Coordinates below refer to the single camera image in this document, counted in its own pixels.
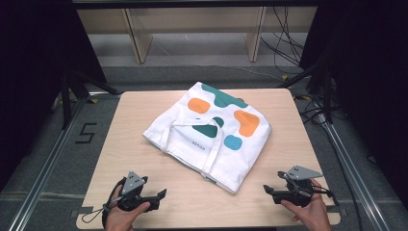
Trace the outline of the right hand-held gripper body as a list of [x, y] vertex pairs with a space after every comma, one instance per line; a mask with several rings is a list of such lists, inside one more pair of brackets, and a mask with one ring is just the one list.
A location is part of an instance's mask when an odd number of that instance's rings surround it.
[[301, 166], [293, 166], [287, 172], [279, 171], [277, 175], [287, 182], [287, 191], [292, 195], [287, 201], [301, 207], [307, 206], [315, 193], [311, 180], [323, 176], [318, 171]]

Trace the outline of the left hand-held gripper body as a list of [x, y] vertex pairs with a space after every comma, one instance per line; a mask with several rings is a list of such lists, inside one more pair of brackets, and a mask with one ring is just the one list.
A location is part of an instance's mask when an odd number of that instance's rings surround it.
[[144, 202], [150, 202], [147, 197], [140, 195], [147, 177], [139, 177], [134, 171], [130, 171], [125, 178], [122, 189], [119, 192], [117, 206], [119, 209], [130, 212], [138, 208]]

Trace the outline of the white tote bag coloured blobs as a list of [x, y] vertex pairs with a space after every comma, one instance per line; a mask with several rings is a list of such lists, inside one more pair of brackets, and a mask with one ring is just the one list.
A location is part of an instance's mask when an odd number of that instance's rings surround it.
[[269, 122], [256, 109], [198, 82], [143, 136], [204, 178], [236, 193], [270, 132]]

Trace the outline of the person's right hand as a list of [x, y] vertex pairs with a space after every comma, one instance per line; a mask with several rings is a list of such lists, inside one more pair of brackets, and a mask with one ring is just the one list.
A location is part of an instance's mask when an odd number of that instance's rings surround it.
[[309, 231], [332, 231], [322, 196], [315, 193], [306, 207], [297, 207], [282, 200], [281, 205], [293, 213], [292, 222], [300, 221]]

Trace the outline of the person's left hand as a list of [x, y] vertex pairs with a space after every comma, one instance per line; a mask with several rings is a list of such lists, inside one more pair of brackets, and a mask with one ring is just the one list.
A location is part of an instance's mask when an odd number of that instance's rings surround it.
[[134, 231], [133, 222], [150, 207], [149, 202], [142, 203], [133, 211], [126, 212], [120, 210], [115, 202], [109, 204], [105, 230], [106, 231]]

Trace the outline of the black metal stand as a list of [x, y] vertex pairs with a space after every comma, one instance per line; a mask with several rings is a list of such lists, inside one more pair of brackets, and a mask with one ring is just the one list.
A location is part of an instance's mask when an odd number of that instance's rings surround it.
[[64, 72], [63, 77], [61, 78], [61, 95], [63, 101], [63, 110], [64, 110], [64, 125], [65, 129], [70, 121], [72, 120], [71, 106], [70, 106], [70, 96], [69, 92], [72, 91], [74, 95], [79, 99], [86, 99], [90, 96], [89, 91], [87, 90], [85, 83], [90, 83], [109, 94], [120, 95], [121, 91], [116, 90], [106, 83], [98, 81], [86, 73], [69, 69]]
[[292, 79], [279, 85], [279, 89], [286, 89], [305, 77], [310, 76], [311, 79], [307, 85], [306, 90], [309, 93], [316, 93], [318, 90], [322, 90], [323, 93], [323, 114], [328, 123], [332, 123], [331, 115], [331, 77], [329, 72], [329, 66], [325, 61], [317, 61], [310, 67], [306, 68], [299, 74], [295, 75]]

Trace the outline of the black curtain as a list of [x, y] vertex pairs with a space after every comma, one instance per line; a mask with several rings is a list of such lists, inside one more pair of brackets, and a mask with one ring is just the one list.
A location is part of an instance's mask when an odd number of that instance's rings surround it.
[[344, 17], [332, 76], [344, 110], [408, 207], [408, 0], [321, 0], [300, 61], [314, 64]]
[[72, 0], [0, 0], [0, 191], [70, 70], [106, 81]]

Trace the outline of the light wooden shelf unit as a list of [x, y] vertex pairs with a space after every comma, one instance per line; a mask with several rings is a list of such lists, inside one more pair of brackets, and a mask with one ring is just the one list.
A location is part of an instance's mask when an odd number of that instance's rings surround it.
[[307, 33], [315, 7], [226, 7], [80, 10], [89, 34], [127, 34], [136, 62], [142, 64], [155, 34], [242, 33], [248, 59], [257, 60], [261, 34], [287, 22], [289, 30]]

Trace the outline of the aluminium floor rail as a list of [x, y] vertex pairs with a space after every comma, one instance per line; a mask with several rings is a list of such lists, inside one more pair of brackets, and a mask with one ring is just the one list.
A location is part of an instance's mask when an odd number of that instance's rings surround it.
[[58, 138], [50, 151], [44, 165], [41, 168], [36, 180], [34, 181], [31, 189], [26, 193], [24, 200], [19, 207], [17, 213], [13, 218], [11, 226], [8, 231], [23, 231], [26, 227], [28, 220], [31, 217], [36, 205], [38, 204], [40, 194], [44, 189], [48, 179], [58, 162], [60, 155], [66, 145], [67, 138], [69, 137], [72, 127], [75, 123], [78, 114], [82, 111], [86, 104], [86, 99], [78, 99], [77, 103], [73, 106], [73, 111], [70, 114], [71, 119], [66, 123]]
[[361, 174], [353, 164], [352, 159], [350, 158], [349, 153], [340, 138], [340, 135], [335, 129], [335, 126], [329, 122], [325, 115], [320, 115], [319, 121], [321, 122], [324, 130], [328, 133], [329, 140], [333, 142], [334, 149], [337, 151], [339, 162], [344, 168], [344, 173], [346, 174], [350, 185], [356, 192], [356, 195], [360, 199], [360, 203], [365, 209], [374, 230], [391, 231], [390, 226], [380, 210], [380, 207], [375, 202], [374, 197], [371, 195], [370, 190], [363, 181]]

